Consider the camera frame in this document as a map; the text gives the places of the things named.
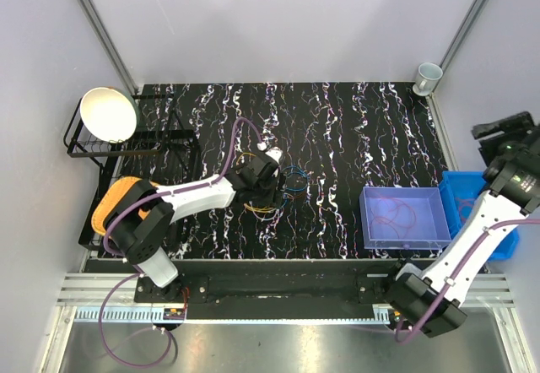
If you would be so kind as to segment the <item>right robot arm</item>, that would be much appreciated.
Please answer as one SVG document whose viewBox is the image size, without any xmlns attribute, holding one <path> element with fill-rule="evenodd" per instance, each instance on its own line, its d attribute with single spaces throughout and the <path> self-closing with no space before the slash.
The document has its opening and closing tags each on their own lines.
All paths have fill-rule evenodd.
<svg viewBox="0 0 540 373">
<path fill-rule="evenodd" d="M 395 339 L 409 343 L 457 329 L 474 277 L 517 226 L 535 224 L 539 207 L 539 126 L 527 111 L 472 127 L 487 165 L 472 211 L 438 259 L 421 270 L 397 262 L 383 281 L 383 297 L 400 315 Z"/>
</svg>

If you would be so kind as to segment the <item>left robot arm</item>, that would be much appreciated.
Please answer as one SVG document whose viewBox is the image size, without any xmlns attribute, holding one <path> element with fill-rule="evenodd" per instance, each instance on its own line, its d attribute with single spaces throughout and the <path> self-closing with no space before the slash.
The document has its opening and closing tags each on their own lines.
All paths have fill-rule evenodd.
<svg viewBox="0 0 540 373">
<path fill-rule="evenodd" d="M 112 242 L 140 273 L 153 282 L 165 302 L 182 291 L 178 268 L 162 248 L 171 224 L 180 219 L 234 203 L 280 205 L 284 191 L 281 149 L 259 152 L 243 165 L 200 181 L 155 186 L 135 181 L 103 219 L 104 242 Z"/>
</svg>

